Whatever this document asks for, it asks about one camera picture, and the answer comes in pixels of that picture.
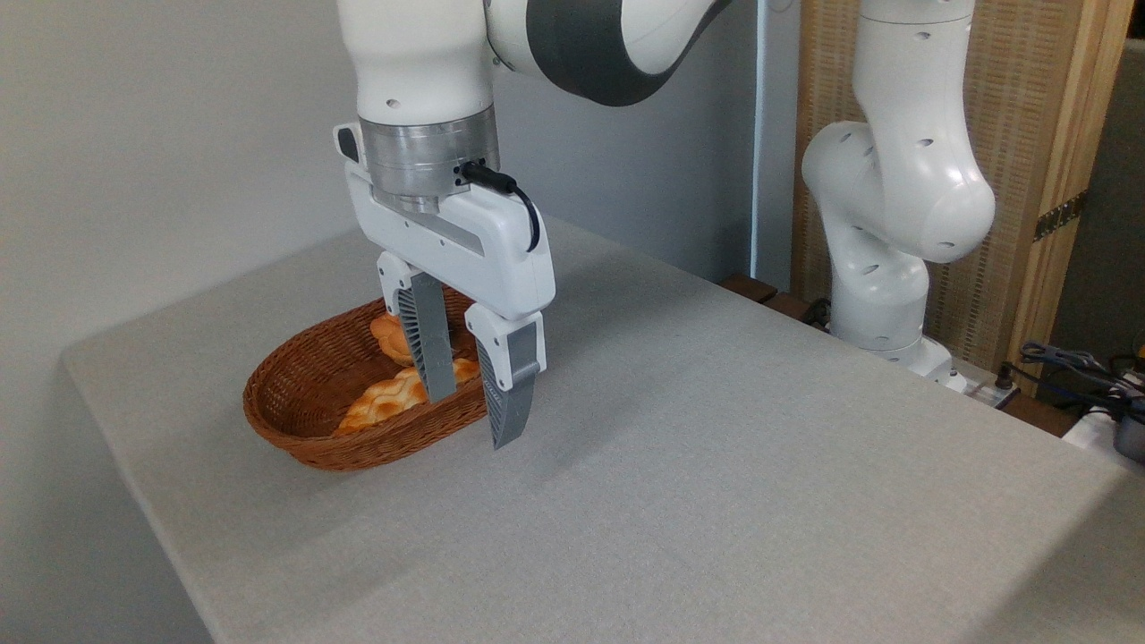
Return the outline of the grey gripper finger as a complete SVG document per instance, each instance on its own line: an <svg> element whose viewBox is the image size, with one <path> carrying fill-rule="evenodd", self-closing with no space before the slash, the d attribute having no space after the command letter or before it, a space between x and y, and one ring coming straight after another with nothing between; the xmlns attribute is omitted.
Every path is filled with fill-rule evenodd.
<svg viewBox="0 0 1145 644"><path fill-rule="evenodd" d="M476 339L492 443L499 449L526 429L536 376L547 369L543 317L536 311L510 321L474 304L465 319Z"/></svg>
<svg viewBox="0 0 1145 644"><path fill-rule="evenodd" d="M377 258L387 311L398 317L431 403L455 394L453 346L442 283L396 254Z"/></svg>

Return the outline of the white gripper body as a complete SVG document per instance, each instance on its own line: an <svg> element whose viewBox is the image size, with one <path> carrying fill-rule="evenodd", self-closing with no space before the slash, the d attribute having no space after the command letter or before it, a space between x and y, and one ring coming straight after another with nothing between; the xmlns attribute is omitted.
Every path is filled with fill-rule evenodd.
<svg viewBox="0 0 1145 644"><path fill-rule="evenodd" d="M493 311L524 319L555 298L547 228L516 197L481 186L447 197L437 215L390 209L376 201L361 131L335 128L360 228L372 243Z"/></svg>

